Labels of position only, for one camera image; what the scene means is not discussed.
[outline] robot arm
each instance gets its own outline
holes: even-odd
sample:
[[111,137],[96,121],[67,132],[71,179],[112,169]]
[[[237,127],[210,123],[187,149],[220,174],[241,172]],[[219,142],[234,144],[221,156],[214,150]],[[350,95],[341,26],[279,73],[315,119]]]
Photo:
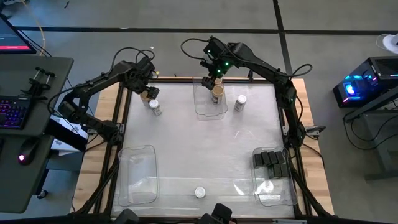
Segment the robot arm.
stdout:
[[275,86],[276,102],[282,108],[289,124],[289,133],[285,144],[300,147],[305,137],[305,128],[299,121],[295,107],[296,89],[290,76],[257,58],[253,51],[243,43],[222,43],[215,37],[210,37],[208,45],[203,50],[205,56],[200,65],[209,71],[209,77],[203,77],[202,85],[212,90],[215,79],[221,78],[232,67],[248,68]]
[[[94,129],[107,142],[116,144],[120,141],[119,126],[112,121],[101,121],[87,113],[88,102],[92,95],[105,88],[121,82],[127,89],[140,94],[148,91],[148,98],[156,99],[159,89],[148,87],[155,67],[149,57],[143,57],[138,63],[121,61],[109,72],[78,84],[72,92],[65,95],[58,110],[71,123],[81,124],[82,130]],[[79,98],[78,105],[73,102]]]

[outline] computer monitor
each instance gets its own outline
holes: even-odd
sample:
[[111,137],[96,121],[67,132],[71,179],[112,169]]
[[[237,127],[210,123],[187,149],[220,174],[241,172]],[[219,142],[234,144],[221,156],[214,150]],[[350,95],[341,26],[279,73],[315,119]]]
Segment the computer monitor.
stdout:
[[36,50],[0,14],[0,54],[36,54]]

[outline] black rectangular block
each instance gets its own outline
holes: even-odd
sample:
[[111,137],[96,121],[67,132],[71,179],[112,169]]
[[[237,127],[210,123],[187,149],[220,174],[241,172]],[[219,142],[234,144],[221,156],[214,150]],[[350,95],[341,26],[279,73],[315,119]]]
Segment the black rectangular block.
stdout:
[[262,157],[262,162],[264,163],[264,166],[269,166],[271,165],[271,160],[269,159],[268,152],[261,152],[261,157]]
[[254,168],[257,169],[258,167],[264,166],[264,163],[262,162],[261,154],[255,154],[253,156],[253,163],[254,163]]
[[279,179],[282,177],[280,164],[273,164],[268,167],[268,176],[270,179]]
[[289,177],[289,170],[287,168],[287,164],[281,164],[280,171],[282,172],[282,177]]
[[276,158],[278,159],[279,164],[284,164],[285,163],[285,157],[282,152],[275,152]]
[[268,152],[269,159],[271,160],[271,164],[277,164],[278,158],[276,158],[275,152]]

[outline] wooden board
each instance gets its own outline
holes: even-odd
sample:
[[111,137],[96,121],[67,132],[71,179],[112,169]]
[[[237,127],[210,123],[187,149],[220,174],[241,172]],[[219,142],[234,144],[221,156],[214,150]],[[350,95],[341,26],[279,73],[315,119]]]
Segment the wooden board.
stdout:
[[[164,77],[168,79],[173,78],[183,78],[183,77]],[[302,100],[303,103],[303,115],[302,122],[305,126],[313,125],[312,114],[310,109],[310,104],[308,102],[307,91],[305,89],[305,83],[303,79],[293,79],[294,86],[297,89],[297,95]],[[116,95],[118,92],[118,84],[110,86],[109,88],[103,90],[99,95],[98,105],[95,111],[96,118],[101,120],[112,120],[113,109],[116,102]],[[119,110],[119,122],[123,115],[124,102],[126,98],[126,91],[123,93],[122,104]],[[296,104],[298,113],[301,110],[299,103]],[[94,146],[100,143],[102,139],[100,137],[96,138],[88,147]],[[305,138],[304,143],[308,146],[319,151],[319,145],[317,141],[310,138]],[[75,196],[73,199],[73,204],[78,210],[83,206],[83,204],[88,200],[91,194],[94,192],[95,188],[98,186],[100,181],[101,169],[104,161],[106,144],[95,147],[85,154],[83,164],[81,166],[81,172],[79,175],[78,183],[75,190]],[[113,161],[115,148],[111,156],[111,161]],[[323,169],[322,160],[320,157],[314,153],[311,149],[305,146],[301,147],[303,166],[305,171],[305,176],[307,179],[308,188],[317,198],[317,200],[322,204],[323,208],[333,213],[333,206],[331,204],[328,183],[326,181],[325,171]],[[105,208],[106,200],[108,198],[109,187],[104,190],[104,197],[102,201],[101,210]],[[302,193],[300,190],[297,191],[298,201],[301,211],[304,213],[304,204],[302,199]]]

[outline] computer mouse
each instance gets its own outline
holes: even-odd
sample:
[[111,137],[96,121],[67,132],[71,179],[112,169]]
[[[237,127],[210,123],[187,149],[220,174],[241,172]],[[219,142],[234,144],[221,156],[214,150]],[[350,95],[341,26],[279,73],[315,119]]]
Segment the computer mouse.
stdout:
[[38,137],[30,137],[22,143],[18,154],[19,164],[26,166],[33,161],[39,143],[40,138]]

